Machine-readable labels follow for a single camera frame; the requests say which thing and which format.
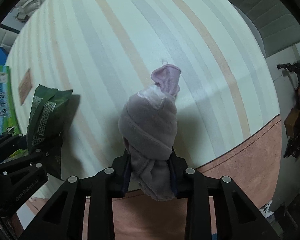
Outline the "green snack packet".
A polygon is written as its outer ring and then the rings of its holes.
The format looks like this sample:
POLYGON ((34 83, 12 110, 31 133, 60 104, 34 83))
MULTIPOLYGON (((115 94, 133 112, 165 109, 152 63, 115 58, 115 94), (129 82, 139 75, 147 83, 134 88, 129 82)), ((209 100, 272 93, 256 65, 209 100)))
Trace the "green snack packet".
POLYGON ((33 96, 26 141, 28 153, 44 156, 47 173, 61 179, 61 149, 66 110, 73 90, 39 85, 33 96))

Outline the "striped table mat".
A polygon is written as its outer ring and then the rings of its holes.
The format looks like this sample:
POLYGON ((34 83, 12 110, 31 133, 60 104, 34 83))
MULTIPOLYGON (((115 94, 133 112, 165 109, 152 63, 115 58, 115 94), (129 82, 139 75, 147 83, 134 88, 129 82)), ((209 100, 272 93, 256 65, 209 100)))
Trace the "striped table mat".
POLYGON ((23 26, 8 56, 22 132, 33 91, 26 74, 79 95, 70 127, 74 160, 64 176, 92 176, 123 151, 117 121, 153 70, 181 69, 175 150, 199 167, 233 149, 280 112, 258 43, 228 0, 45 0, 23 26))

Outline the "purple grey sock bundle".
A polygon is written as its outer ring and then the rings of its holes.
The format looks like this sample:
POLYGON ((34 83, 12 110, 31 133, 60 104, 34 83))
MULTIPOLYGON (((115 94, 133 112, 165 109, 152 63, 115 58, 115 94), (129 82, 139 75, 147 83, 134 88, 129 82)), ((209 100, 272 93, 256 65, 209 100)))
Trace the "purple grey sock bundle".
POLYGON ((161 202, 175 197, 167 161, 178 131, 175 100, 180 75, 172 64, 154 70, 154 83, 128 99, 118 123, 133 178, 146 195, 161 202))

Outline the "open cardboard box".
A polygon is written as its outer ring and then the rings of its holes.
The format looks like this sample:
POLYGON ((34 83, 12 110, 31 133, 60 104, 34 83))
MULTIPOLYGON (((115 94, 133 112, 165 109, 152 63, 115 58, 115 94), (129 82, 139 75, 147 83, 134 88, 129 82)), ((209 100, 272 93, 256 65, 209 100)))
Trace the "open cardboard box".
POLYGON ((20 133, 11 89, 9 66, 0 66, 0 135, 14 128, 13 133, 20 133))

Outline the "grey shell chair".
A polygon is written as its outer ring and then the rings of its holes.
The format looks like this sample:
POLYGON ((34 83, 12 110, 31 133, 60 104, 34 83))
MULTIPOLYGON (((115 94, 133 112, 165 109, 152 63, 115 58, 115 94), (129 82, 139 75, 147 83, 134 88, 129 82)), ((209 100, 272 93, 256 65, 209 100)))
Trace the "grey shell chair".
POLYGON ((257 29, 266 57, 300 42, 300 24, 280 0, 228 0, 257 29))

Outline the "brown card on mat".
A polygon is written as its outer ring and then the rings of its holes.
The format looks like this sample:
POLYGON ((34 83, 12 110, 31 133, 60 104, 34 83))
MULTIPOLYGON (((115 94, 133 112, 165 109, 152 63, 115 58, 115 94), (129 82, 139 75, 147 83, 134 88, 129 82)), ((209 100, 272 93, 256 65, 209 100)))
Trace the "brown card on mat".
POLYGON ((31 70, 28 69, 18 86, 18 95, 20 104, 22 105, 32 89, 31 70))

